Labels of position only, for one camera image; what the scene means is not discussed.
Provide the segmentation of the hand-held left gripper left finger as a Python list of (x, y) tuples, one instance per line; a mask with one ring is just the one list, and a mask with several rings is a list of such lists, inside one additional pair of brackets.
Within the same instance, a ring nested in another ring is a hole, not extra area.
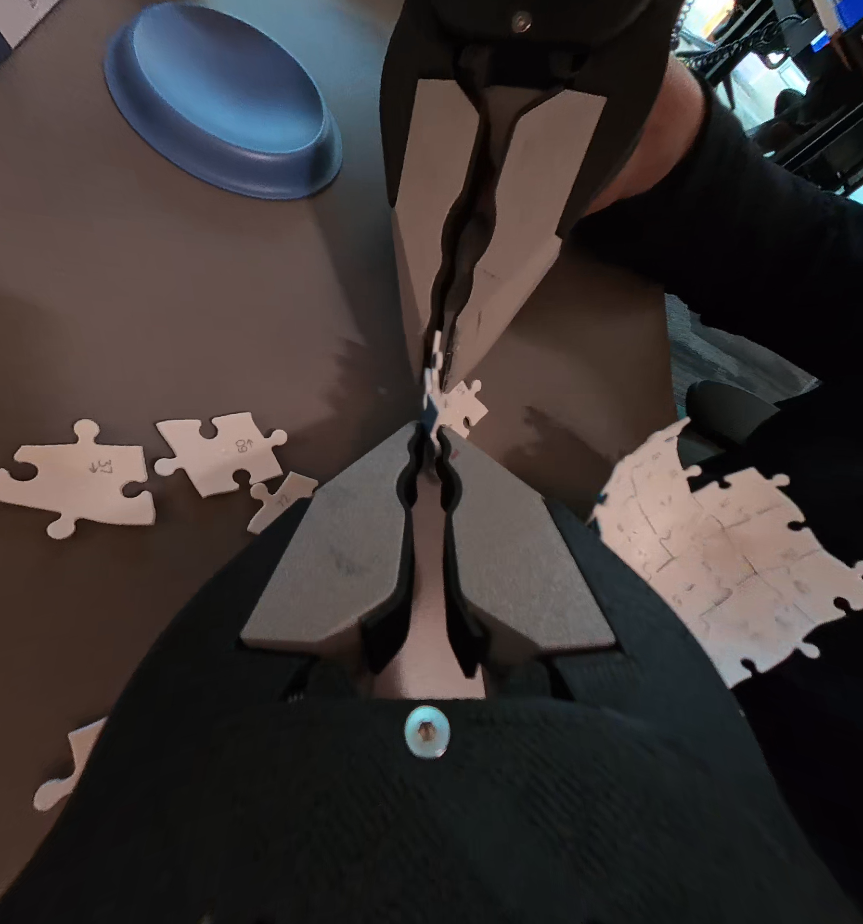
[(318, 489), (241, 632), (250, 649), (379, 675), (414, 590), (413, 507), (425, 431), (404, 425)]

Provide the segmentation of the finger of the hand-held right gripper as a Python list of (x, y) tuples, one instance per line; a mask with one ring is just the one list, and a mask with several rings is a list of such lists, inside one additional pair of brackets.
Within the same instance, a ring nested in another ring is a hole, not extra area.
[(455, 80), (418, 81), (391, 211), (402, 326), (411, 363), (425, 362), (455, 280), (478, 129), (479, 113)]
[(557, 229), (606, 102), (564, 89), (515, 122), (495, 188), (492, 238), (451, 328), (450, 364), (478, 364), (557, 260)]

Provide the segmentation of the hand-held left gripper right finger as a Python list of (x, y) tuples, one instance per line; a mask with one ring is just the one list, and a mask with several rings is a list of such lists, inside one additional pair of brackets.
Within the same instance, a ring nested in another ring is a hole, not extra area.
[(466, 676), (610, 650), (613, 631), (544, 498), (454, 431), (438, 431), (448, 640)]

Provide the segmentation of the joined puzzle pieces strip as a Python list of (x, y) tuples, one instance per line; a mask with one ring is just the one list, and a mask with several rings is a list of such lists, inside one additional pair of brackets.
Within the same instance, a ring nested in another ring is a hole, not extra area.
[(468, 437), (470, 429), (480, 422), (488, 409), (478, 398), (481, 381), (474, 380), (470, 385), (460, 381), (448, 392), (441, 387), (443, 367), (441, 350), (441, 331), (434, 333), (432, 349), (423, 370), (423, 400), (421, 424), (428, 437), (435, 455), (440, 454), (438, 431), (448, 428), (463, 438)]

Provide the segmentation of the partly built white puzzle ball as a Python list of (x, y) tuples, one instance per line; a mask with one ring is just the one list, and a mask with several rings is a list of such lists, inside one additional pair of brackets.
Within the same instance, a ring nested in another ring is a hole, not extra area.
[(679, 616), (729, 688), (793, 653), (810, 659), (816, 628), (863, 611), (863, 561), (830, 554), (784, 493), (784, 474), (745, 468), (691, 491), (684, 418), (653, 433), (616, 464), (591, 515), (604, 544)]

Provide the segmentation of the white puzzle piece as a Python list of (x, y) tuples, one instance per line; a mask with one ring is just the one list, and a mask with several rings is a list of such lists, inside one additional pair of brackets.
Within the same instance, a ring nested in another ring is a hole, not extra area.
[(37, 789), (32, 802), (36, 812), (51, 811), (75, 790), (106, 722), (107, 717), (102, 717), (68, 733), (67, 741), (73, 762), (72, 771), (68, 776), (45, 781)]
[(207, 498), (234, 492), (237, 471), (244, 471), (251, 484), (283, 475), (274, 448), (288, 439), (283, 430), (264, 435), (249, 412), (233, 413), (211, 420), (216, 433), (201, 435), (200, 420), (168, 420), (156, 423), (156, 429), (173, 452), (158, 459), (154, 470), (160, 477), (170, 477), (182, 470), (198, 494)]
[(294, 471), (289, 472), (274, 491), (263, 482), (252, 484), (249, 493), (259, 503), (259, 509), (249, 520), (246, 531), (252, 535), (261, 534), (297, 501), (310, 499), (319, 486), (316, 479)]
[(79, 520), (113, 526), (153, 525), (152, 494), (124, 494), (126, 485), (148, 479), (143, 447), (100, 444), (100, 431), (96, 422), (83, 419), (74, 424), (73, 443), (21, 445), (13, 460), (33, 466), (35, 476), (20, 480), (0, 468), (0, 502), (56, 514), (47, 526), (52, 539), (71, 537)]

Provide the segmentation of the blue plastic ball stand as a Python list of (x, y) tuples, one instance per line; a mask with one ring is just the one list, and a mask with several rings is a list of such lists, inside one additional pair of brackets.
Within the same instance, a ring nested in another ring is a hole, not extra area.
[(103, 70), (134, 132), (211, 186), (294, 201), (341, 171), (341, 132), (317, 83), (231, 14), (188, 2), (148, 6), (109, 42)]

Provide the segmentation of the person's right hand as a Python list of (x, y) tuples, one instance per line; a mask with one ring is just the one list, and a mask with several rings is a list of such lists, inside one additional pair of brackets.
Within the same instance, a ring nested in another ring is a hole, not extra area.
[(589, 205), (586, 215), (651, 191), (688, 155), (708, 111), (696, 76), (670, 54), (657, 98), (633, 153)]

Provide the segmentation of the black metal shelf rack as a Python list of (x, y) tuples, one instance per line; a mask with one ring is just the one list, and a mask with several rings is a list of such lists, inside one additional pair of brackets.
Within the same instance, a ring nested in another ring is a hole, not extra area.
[(673, 43), (763, 156), (863, 204), (863, 2), (683, 2)]

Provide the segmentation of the black office chair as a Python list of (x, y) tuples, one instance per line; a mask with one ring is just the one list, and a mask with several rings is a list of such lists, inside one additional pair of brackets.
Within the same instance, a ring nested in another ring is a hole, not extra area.
[(678, 437), (685, 466), (741, 446), (779, 409), (748, 391), (715, 381), (692, 384), (685, 395), (687, 423)]

